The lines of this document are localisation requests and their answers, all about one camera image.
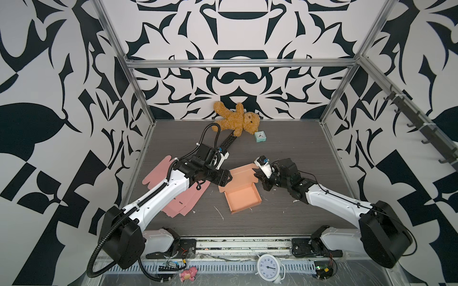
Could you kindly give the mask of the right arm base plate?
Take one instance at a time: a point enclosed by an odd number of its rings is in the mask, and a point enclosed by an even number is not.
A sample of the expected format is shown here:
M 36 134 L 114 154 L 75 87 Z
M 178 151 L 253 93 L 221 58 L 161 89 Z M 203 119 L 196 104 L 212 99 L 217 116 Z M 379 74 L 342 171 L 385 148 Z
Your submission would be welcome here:
M 343 257 L 342 250 L 329 250 L 318 238 L 293 238 L 292 255 L 296 258 Z

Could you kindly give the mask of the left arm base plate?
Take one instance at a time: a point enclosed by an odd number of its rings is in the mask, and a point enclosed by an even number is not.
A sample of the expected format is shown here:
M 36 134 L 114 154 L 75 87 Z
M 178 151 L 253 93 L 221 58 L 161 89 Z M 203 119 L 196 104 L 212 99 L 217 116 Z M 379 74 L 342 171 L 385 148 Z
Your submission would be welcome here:
M 194 252 L 197 241 L 195 239 L 175 240 L 166 252 L 153 252 L 146 254 L 146 259 L 181 259 L 182 255 L 187 256 Z

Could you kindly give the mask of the salmon cardboard box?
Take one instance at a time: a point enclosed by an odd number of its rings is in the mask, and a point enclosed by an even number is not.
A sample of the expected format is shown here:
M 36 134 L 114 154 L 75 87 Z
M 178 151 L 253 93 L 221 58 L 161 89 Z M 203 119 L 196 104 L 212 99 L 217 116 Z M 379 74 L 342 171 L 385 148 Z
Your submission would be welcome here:
M 258 206 L 262 200 L 256 188 L 256 165 L 247 164 L 230 170 L 232 180 L 225 187 L 218 187 L 220 193 L 224 193 L 231 214 Z

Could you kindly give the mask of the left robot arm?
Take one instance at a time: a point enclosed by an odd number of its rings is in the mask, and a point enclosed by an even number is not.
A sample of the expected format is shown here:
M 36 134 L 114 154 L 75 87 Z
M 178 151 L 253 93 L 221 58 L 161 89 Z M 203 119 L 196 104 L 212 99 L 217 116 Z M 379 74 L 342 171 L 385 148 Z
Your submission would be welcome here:
M 191 157 L 174 159 L 165 177 L 142 197 L 121 209 L 109 209 L 88 262 L 88 275 L 98 276 L 115 265 L 126 269 L 138 261 L 148 245 L 144 230 L 175 197 L 204 182 L 224 187 L 232 180 L 230 171 L 221 167 L 228 157 L 226 147 L 200 144 Z

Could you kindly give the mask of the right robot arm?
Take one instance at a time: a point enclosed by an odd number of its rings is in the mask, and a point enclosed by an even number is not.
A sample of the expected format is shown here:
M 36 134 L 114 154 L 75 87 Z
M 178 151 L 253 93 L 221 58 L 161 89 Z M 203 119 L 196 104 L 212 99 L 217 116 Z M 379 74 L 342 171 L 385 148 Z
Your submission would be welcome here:
M 415 236 L 404 226 L 392 207 L 384 202 L 368 203 L 332 191 L 318 183 L 312 175 L 298 170 L 290 159 L 270 162 L 265 156 L 255 159 L 255 177 L 263 189 L 284 188 L 296 200 L 319 207 L 353 225 L 339 229 L 323 225 L 310 237 L 304 256 L 331 256 L 335 251 L 350 251 L 368 255 L 384 268 L 393 268 L 406 255 Z

